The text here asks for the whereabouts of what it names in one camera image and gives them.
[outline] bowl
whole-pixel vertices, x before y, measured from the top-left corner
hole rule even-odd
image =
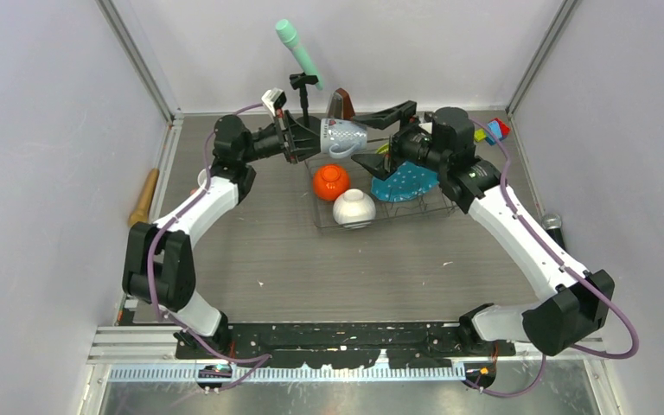
[[[358,188],[351,188],[335,201],[332,207],[335,222],[344,227],[355,229],[366,227],[375,219],[375,202]]]
[[[314,194],[324,201],[335,201],[350,188],[348,172],[337,164],[326,164],[312,178]]]

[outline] wooden rolling pin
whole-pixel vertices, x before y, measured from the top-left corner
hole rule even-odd
[[[128,226],[132,227],[137,222],[149,222],[149,209],[151,209],[151,200],[154,198],[154,189],[156,182],[159,180],[159,169],[151,169],[149,175],[146,176],[144,188],[141,189],[141,195],[138,197],[136,208],[131,212],[128,217]]]

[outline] mug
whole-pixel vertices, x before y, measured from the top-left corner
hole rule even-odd
[[[352,121],[323,118],[319,129],[319,147],[332,158],[345,158],[367,145],[367,128]]]

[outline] dish rack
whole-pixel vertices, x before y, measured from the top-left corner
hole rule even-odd
[[[358,188],[369,195],[375,202],[375,219],[370,220],[371,225],[376,222],[411,217],[414,215],[447,217],[457,208],[457,205],[447,199],[439,186],[409,201],[381,201],[371,193],[373,176],[349,157],[334,159],[327,155],[314,156],[304,161],[309,173],[309,195],[312,207],[312,218],[316,227],[320,229],[347,229],[337,224],[332,216],[334,202],[323,201],[316,197],[311,187],[312,178],[317,170],[326,164],[337,164],[343,167],[350,177],[350,188]]]

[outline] blue plate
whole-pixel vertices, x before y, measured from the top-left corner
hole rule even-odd
[[[370,193],[380,201],[410,201],[439,184],[437,174],[416,164],[404,162],[387,180],[373,178]]]

